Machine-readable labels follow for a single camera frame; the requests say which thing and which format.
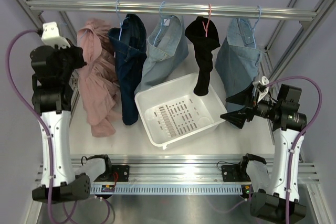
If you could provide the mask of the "pink wire hanger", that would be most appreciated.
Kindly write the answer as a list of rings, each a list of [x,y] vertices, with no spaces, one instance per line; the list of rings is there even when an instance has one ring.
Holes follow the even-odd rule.
[[[209,3],[208,4],[208,18],[207,18],[207,22],[206,23],[202,22],[206,38],[207,38],[207,35],[208,35],[209,23],[211,21],[211,14],[212,14],[212,5]]]

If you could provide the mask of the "black skirt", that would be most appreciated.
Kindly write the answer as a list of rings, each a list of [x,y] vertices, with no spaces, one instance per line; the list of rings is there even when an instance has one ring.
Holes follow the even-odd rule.
[[[198,79],[194,88],[194,93],[197,96],[208,94],[210,74],[213,70],[212,51],[220,47],[215,24],[210,21],[206,38],[202,22],[206,23],[207,18],[198,16],[185,30],[185,36],[194,46],[195,59],[199,67]]]

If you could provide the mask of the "pink skirt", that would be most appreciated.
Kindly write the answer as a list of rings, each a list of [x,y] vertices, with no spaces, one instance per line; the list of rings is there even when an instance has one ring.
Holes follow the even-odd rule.
[[[114,48],[108,38],[111,25],[92,18],[77,32],[77,45],[83,49],[86,66],[78,70],[79,94],[94,137],[108,137],[116,130],[113,121],[121,119],[114,110],[119,103],[119,82],[115,71]]]

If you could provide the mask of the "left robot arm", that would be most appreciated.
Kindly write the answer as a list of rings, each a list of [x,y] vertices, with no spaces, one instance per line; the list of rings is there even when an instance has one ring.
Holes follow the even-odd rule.
[[[69,144],[71,99],[69,84],[74,70],[86,65],[83,49],[76,46],[40,46],[30,53],[34,70],[33,112],[43,141],[43,174],[40,186],[32,191],[34,201],[57,204],[89,198],[91,183],[107,181],[113,167],[107,155],[95,155],[76,172]]]

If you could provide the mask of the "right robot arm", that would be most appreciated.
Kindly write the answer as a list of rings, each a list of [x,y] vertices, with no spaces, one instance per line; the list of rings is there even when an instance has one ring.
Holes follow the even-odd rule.
[[[307,117],[300,113],[301,89],[283,84],[276,102],[265,101],[268,88],[251,83],[243,91],[228,97],[226,102],[238,104],[242,109],[222,114],[221,118],[243,128],[255,116],[273,123],[275,154],[272,171],[268,171],[264,158],[246,154],[238,163],[239,176],[250,180],[253,195],[250,214],[272,223],[297,223],[306,216],[306,206],[300,204],[298,192],[298,166],[304,137],[299,133],[307,125]]]

